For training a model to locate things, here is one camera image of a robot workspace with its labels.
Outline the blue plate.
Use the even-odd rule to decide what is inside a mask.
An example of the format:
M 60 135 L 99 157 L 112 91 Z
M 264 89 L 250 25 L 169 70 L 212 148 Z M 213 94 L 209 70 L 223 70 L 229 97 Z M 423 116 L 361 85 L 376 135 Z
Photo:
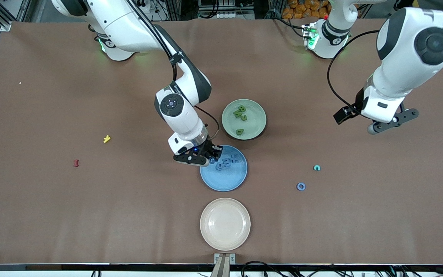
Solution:
M 216 164 L 222 163 L 230 155 L 238 157 L 238 163 L 221 171 L 216 170 Z M 228 192 L 238 188 L 248 175 L 248 162 L 239 149 L 230 145 L 223 145 L 221 158 L 215 164 L 200 168 L 200 176 L 204 183 L 211 189 L 219 192 Z

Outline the light green plate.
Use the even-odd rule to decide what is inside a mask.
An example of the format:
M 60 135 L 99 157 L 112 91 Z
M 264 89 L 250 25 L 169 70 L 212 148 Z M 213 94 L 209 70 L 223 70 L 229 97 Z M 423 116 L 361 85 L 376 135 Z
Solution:
M 233 114 L 240 105 L 244 105 L 247 121 L 241 121 Z M 253 140 L 257 138 L 265 130 L 267 117 L 263 107 L 250 99 L 238 99 L 229 103 L 223 110 L 221 122 L 224 131 L 236 140 Z M 244 129 L 241 136 L 236 135 L 237 129 Z

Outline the beige plate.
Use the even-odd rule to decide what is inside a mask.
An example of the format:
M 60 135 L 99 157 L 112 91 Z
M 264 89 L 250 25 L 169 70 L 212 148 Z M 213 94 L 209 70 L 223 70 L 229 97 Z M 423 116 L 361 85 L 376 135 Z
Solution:
M 199 228 L 209 246 L 228 252 L 241 247 L 248 239 L 251 216 L 238 200 L 218 198 L 204 208 Z

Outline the bag of orange items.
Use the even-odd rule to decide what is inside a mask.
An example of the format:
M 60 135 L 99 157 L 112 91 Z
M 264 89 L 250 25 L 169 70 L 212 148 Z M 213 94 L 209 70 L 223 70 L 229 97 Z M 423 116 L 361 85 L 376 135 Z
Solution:
M 326 19 L 331 9 L 329 0 L 286 0 L 281 17 L 284 20 L 306 17 Z

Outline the brown table cover sheet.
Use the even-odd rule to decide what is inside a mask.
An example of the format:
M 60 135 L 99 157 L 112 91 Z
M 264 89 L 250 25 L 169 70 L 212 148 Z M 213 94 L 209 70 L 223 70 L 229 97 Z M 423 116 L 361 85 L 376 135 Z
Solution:
M 406 97 L 418 118 L 369 135 L 365 118 L 335 123 L 329 61 L 289 27 L 162 26 L 210 80 L 204 110 L 264 108 L 257 139 L 214 139 L 243 152 L 246 180 L 216 192 L 173 160 L 154 108 L 165 53 L 114 62 L 86 23 L 15 23 L 0 35 L 0 263 L 211 263 L 200 216 L 230 197 L 251 215 L 240 263 L 443 264 L 443 69 Z

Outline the grey metal mounting bracket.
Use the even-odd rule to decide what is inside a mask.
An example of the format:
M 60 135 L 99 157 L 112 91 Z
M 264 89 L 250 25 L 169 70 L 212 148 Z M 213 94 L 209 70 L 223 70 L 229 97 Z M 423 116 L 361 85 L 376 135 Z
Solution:
M 230 266 L 236 264 L 236 255 L 232 253 L 214 254 L 214 268 L 210 277 L 230 277 Z

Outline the aluminium frame profile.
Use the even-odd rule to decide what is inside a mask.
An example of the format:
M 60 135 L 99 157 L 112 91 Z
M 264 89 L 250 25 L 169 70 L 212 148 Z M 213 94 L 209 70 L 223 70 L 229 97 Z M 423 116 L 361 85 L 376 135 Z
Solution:
M 14 22 L 28 22 L 36 0 L 0 0 L 0 32 L 8 32 Z

